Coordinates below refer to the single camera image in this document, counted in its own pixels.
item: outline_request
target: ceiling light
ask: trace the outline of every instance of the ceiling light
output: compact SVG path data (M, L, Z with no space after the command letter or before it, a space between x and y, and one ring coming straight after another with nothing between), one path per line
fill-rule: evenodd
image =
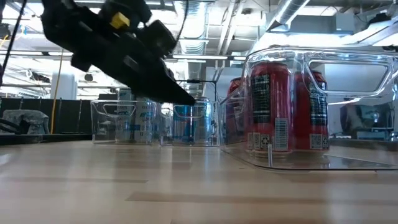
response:
M234 60L246 60L246 57L234 57Z
M7 54L7 50L0 50L0 54L2 54L2 55ZM42 55L42 53L41 52L32 52L32 51L12 50L11 55Z
M62 52L49 52L49 55L51 56L61 56ZM64 52L63 56L72 56L72 52Z
M160 2L146 2L147 5L159 6ZM173 6L172 3L165 3L165 6Z
M199 59L199 60L226 60L227 56L217 55L173 55L173 58L177 59Z
M81 2L81 3L105 3L105 0L104 1L77 0L75 2Z
M208 43L209 40L206 39L179 39L180 42L199 42L199 43Z
M178 62L206 63L206 60L181 59L181 60L178 60Z

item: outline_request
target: metal pipe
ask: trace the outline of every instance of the metal pipe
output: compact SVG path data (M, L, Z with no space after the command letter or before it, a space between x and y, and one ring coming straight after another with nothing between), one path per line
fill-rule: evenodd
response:
M228 6L228 13L227 13L226 19L223 24L223 29L221 30L220 40L218 41L218 46L217 46L217 51L216 51L217 55L220 54L221 48L223 47L224 39L226 37L226 33L229 28L229 23L231 22L231 19L232 19L234 7L235 7L235 2L230 1L229 6Z
M269 167L272 167L272 162L273 162L273 160L272 160L272 145L269 144L268 145L268 166Z
M268 24L267 32L280 25L288 24L296 17L298 11L310 0L281 0L274 17Z
M60 120L61 120L61 112L62 112L62 97L58 101L58 113L56 114L57 116L57 121L55 122L55 134L60 134Z
M194 27L194 29L183 29L181 36L191 39L204 39L206 36L207 3L204 2L175 2L175 10L179 17L184 16L185 9L188 7L187 20L185 27ZM203 55L205 53L206 42L183 41L180 42L181 51L184 54ZM189 79L200 79L200 63L188 62Z
M79 117L77 119L77 127L76 127L76 132L79 133L80 130L80 118L81 118L81 104L83 103L82 100L80 100L80 107L79 107Z
M22 105L24 104L24 97L21 97L21 100L19 102L19 109L22 110Z
M233 20L231 21L231 26L229 28L229 34L228 34L228 37L225 42L223 55L226 54L226 52L228 51L229 45L231 44L231 41L232 41L232 37L235 34L236 23L237 23L238 17L242 13L242 10L243 10L244 3L239 2L238 4L239 5L238 5L238 9L236 10L236 13L235 13L235 18L233 18Z

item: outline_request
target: wooden tabletop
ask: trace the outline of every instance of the wooden tabletop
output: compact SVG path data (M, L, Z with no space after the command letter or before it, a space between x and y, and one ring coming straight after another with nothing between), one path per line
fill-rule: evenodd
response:
M398 175L275 173L215 147L0 148L0 223L398 223Z

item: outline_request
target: clear plastic bin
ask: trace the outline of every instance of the clear plastic bin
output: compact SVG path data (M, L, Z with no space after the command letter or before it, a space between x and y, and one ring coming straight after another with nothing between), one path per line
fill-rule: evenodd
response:
M397 59L352 49L253 53L241 86L220 103L222 149L271 169L397 169Z
M152 101L93 100L93 142L152 144L159 139L157 113Z
M218 103L197 100L194 106L173 105L162 115L169 121L163 146L220 146Z

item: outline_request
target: cable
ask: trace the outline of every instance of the cable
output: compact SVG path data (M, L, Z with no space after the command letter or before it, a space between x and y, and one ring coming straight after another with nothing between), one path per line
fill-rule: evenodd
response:
M20 39L20 37L22 37L21 35L19 35L19 36L17 36L16 38L15 38L15 41L17 41L18 39ZM1 45L0 45L0 47L2 47L2 45L5 43L5 42L9 42L10 40L5 40L5 39L3 39L2 40L2 42L1 42Z
M227 12L228 12L228 7L224 11L223 18L221 19L221 24L226 20L225 16Z
M39 78L35 78L34 75L32 74L32 78L36 81L36 83L38 84L39 88L40 88L40 92L42 92L43 97L45 98L45 88L40 86L40 80Z
M182 30L184 29L185 21L187 20L187 17L188 17L189 0L185 0L185 4L186 4L186 6L185 6L184 20L182 21L182 26L181 26L180 32L178 33L178 36L176 38L176 42L175 42L176 44L178 44L178 42L180 40Z
M324 9L324 10L321 12L321 14L319 14L319 16L322 16L322 14L323 14L324 12L326 12L326 10L328 10L330 7L335 8L335 9L336 9L336 13L339 12L338 9L336 8L336 6L328 6L328 7L326 7L326 9Z
M214 89L214 93L215 93L215 95L216 95L216 97L217 97L217 100L219 101L219 102L221 102L220 101L220 96L219 96L219 94L218 94L218 92L217 92L217 89L216 89L216 84L215 83L210 83L210 84L212 84L212 85L210 85L211 87L213 87L213 89Z
M14 45L15 36L18 33L19 23L21 22L22 15L23 15L24 9L26 7L26 3L27 3L27 0L24 0L22 2L21 10L19 11L18 19L17 19L17 22L16 22L16 24L14 26L14 31L12 31L11 41L10 41L10 44L8 45L6 58L4 59L4 62L3 62L3 65L2 65L2 72L0 72L0 86L2 85L2 77L4 75L4 72L6 71L8 59L9 59L10 54L11 54L12 45Z
M7 37L8 37L8 34L4 37L4 39L1 41L1 44L0 44L0 49L1 49L1 47L3 46L3 44L5 43L5 41L7 40Z
M52 112L51 112L51 134L54 133L55 105L56 105L56 103L57 103L58 84L60 83L61 69L62 69L62 60L63 60L63 49L62 49L62 51L61 51L60 68L58 69L57 84L55 85L54 100L53 100L53 102L52 102Z
M363 23L368 23L368 22L366 22L366 21L363 21L357 14L355 14L355 16L359 19L359 21L361 21L361 22L363 22Z

